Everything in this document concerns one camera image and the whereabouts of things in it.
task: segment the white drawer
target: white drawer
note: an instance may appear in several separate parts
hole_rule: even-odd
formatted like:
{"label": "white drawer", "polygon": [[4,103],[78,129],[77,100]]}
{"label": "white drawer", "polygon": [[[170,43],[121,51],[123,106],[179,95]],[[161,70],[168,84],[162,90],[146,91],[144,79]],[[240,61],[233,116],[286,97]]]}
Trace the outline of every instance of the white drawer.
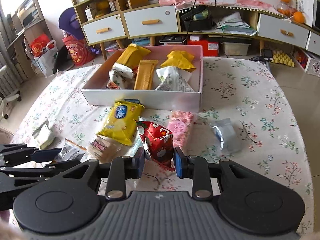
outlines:
{"label": "white drawer", "polygon": [[272,16],[260,14],[258,36],[283,41],[301,48],[307,44],[309,30]]}
{"label": "white drawer", "polygon": [[310,32],[309,38],[306,45],[306,50],[313,52],[314,54],[320,55],[320,36]]}
{"label": "white drawer", "polygon": [[124,13],[130,37],[178,32],[174,6],[147,8]]}
{"label": "white drawer", "polygon": [[89,44],[125,36],[119,14],[83,25],[83,29]]}

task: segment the white shopping bag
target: white shopping bag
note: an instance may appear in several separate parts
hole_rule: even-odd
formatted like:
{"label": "white shopping bag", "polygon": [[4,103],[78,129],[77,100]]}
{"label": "white shopping bag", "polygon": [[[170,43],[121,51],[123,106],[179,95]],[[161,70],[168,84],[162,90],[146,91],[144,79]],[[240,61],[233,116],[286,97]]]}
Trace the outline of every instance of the white shopping bag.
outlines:
{"label": "white shopping bag", "polygon": [[[49,49],[50,44],[54,44],[54,48]],[[37,62],[37,65],[39,66],[40,70],[44,74],[45,77],[49,77],[53,75],[53,67],[54,67],[54,61],[58,53],[58,48],[56,45],[56,41],[52,40],[50,41],[46,46],[47,52],[42,54],[40,57],[35,57],[35,60]]]}

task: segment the black cable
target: black cable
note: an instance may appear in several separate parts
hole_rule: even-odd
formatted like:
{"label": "black cable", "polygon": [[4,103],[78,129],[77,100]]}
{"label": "black cable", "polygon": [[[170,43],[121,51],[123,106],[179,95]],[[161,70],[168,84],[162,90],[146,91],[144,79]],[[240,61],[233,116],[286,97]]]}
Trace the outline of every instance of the black cable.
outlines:
{"label": "black cable", "polygon": [[191,10],[191,18],[190,18],[189,25],[188,25],[188,29],[187,29],[187,41],[188,41],[189,28],[190,28],[191,21],[192,21],[192,18],[193,18],[192,12],[193,12],[193,9],[194,9],[194,7],[195,7],[196,1],[197,1],[197,0],[195,0],[195,2],[193,3],[192,10]]}
{"label": "black cable", "polygon": [[[217,8],[217,0],[214,0],[214,3],[215,3],[215,8]],[[222,39],[222,38],[223,38],[223,35],[224,35],[224,31],[223,31],[223,28],[222,28],[222,26],[221,26],[221,23],[220,23],[219,18],[218,18],[218,23],[219,23],[220,28],[221,28],[221,30],[222,30],[222,36],[221,36],[221,39]]]}

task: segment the tablecloth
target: tablecloth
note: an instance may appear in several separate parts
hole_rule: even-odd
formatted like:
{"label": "tablecloth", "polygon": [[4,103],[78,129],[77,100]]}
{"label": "tablecloth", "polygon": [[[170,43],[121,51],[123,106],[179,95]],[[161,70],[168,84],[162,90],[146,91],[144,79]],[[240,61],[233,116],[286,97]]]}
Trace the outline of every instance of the tablecloth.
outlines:
{"label": "tablecloth", "polygon": [[[12,142],[36,147],[32,131],[48,119],[57,136],[52,147],[63,146],[64,138],[86,147],[110,111],[110,107],[89,105],[80,90],[99,66],[58,73],[35,101]],[[212,163],[230,158],[295,190],[306,205],[298,232],[312,232],[313,188],[304,143],[290,105],[272,74],[260,63],[208,57],[204,58],[203,86],[203,110],[195,119],[186,154],[203,156]],[[170,114],[146,109],[142,116],[165,125]],[[210,123],[228,117],[242,150],[223,155]],[[136,190],[190,191],[191,186],[191,179],[178,179],[175,172],[151,162],[146,163],[140,180],[127,182],[129,189]]]}

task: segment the red bag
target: red bag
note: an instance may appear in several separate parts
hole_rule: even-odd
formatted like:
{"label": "red bag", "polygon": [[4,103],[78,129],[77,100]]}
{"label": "red bag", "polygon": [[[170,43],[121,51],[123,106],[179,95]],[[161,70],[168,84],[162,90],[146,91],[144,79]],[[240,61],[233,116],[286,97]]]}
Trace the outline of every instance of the red bag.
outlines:
{"label": "red bag", "polygon": [[[47,46],[47,44],[50,42],[50,39],[48,38],[47,35],[44,33],[41,34],[38,38],[36,38],[30,45],[31,47],[31,53],[35,57],[39,57],[43,54],[43,48]],[[51,44],[49,45],[49,49],[54,48],[54,45]]]}
{"label": "red bag", "polygon": [[173,157],[172,132],[154,122],[136,122],[140,138],[148,146],[147,155],[162,168],[174,171],[175,168],[171,166]]}
{"label": "red bag", "polygon": [[74,36],[70,35],[62,39],[66,45],[71,58],[76,66],[82,66],[87,62],[94,59],[94,54],[91,52],[85,39],[77,40]]}

